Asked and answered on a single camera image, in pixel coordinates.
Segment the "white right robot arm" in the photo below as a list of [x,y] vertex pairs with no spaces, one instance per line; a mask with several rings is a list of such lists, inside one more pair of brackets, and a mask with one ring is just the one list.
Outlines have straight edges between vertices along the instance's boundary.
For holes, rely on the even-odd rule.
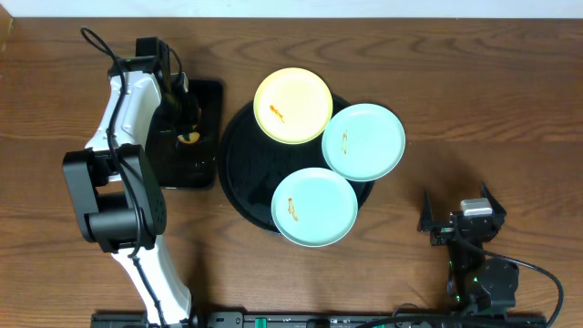
[[481,185],[480,197],[462,200],[448,220],[436,220],[429,192],[424,192],[417,230],[430,235],[433,246],[445,246],[450,257],[448,294],[470,314],[504,313],[516,305],[519,269],[508,261],[486,256],[484,244],[495,238],[506,210]]

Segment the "green and yellow sponge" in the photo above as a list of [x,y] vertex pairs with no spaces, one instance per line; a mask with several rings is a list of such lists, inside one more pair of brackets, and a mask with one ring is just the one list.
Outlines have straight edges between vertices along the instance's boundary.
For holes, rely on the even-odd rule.
[[178,141],[182,144],[195,144],[200,139],[200,133],[197,131],[190,132],[188,134],[178,135]]

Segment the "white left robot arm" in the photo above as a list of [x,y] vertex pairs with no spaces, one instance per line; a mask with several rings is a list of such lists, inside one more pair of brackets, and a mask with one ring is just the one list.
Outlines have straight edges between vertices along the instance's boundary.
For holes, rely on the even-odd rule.
[[169,256],[167,211],[146,146],[157,133],[191,142],[199,107],[183,71],[172,73],[176,53],[157,37],[136,41],[132,58],[116,56],[87,28],[86,41],[108,55],[110,96],[84,149],[63,159],[67,190],[83,238],[112,256],[133,282],[146,314],[142,327],[194,327],[192,295]]

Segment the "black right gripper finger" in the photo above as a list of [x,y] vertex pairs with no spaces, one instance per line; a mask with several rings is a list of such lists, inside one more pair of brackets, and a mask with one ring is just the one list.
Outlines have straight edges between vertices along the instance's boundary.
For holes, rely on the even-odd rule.
[[495,217],[504,218],[506,216],[506,210],[500,205],[496,198],[491,194],[484,182],[481,183],[480,194],[483,198],[488,199],[490,206],[493,210],[493,215]]
[[431,231],[434,228],[434,214],[428,190],[424,190],[424,201],[420,218],[417,224],[418,231]]

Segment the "light green plate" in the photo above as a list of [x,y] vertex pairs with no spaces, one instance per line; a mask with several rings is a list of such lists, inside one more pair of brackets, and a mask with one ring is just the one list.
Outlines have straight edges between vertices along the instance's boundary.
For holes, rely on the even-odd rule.
[[323,132],[322,154],[334,172],[366,182],[391,172],[401,160],[405,144],[404,126],[390,109],[361,103],[333,116]]
[[271,216],[289,241],[309,248],[331,245],[353,227],[358,213],[355,191],[329,169],[300,169],[286,177],[271,198]]

